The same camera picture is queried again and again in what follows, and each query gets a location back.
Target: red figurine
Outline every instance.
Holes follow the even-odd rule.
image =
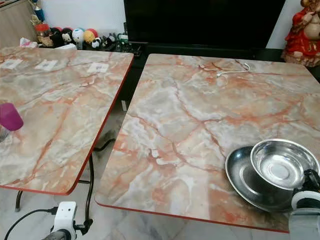
[[[304,9],[293,17],[283,58],[307,67],[320,65],[320,0],[301,0]]]

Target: marble floor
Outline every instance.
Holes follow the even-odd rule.
[[[125,113],[117,102],[98,142],[115,137],[120,129]],[[289,240],[285,233],[268,232],[242,227],[226,226],[175,217],[125,211],[101,207],[94,201],[94,194],[105,169],[113,144],[104,151],[94,153],[93,164],[95,184],[90,207],[93,224],[89,232],[78,240]],[[85,169],[81,179],[89,179]],[[78,184],[69,196],[52,196],[24,192],[21,210],[15,212],[17,191],[0,188],[0,239],[4,239],[10,226],[24,214],[35,209],[50,209],[61,201],[76,201],[76,224],[82,224],[85,216],[85,202],[88,185]],[[50,233],[54,216],[38,212],[21,221],[11,232],[9,240],[41,240]]]

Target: sticker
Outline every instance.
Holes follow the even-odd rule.
[[[34,69],[41,69],[41,70],[45,70],[45,71],[51,71],[51,69],[54,68],[54,66],[57,64],[57,62],[58,62],[58,60],[48,61],[48,60],[45,59],[40,64],[35,66]]]
[[[87,73],[106,73],[108,68],[109,64],[94,62],[89,67]]]
[[[20,63],[22,63],[22,59],[8,59],[4,63],[0,65],[0,68],[2,69],[14,69],[16,68]]]

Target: white charger cable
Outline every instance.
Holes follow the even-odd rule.
[[[223,74],[238,74],[238,73],[248,73],[248,72],[251,72],[251,67],[244,63],[243,64],[244,66],[246,66],[247,70],[246,71],[223,71],[223,72],[219,72],[217,73],[216,77],[219,78],[221,75]]]

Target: pink cup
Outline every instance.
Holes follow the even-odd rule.
[[[0,124],[9,131],[16,131],[24,125],[24,121],[12,103],[3,103],[0,104]]]

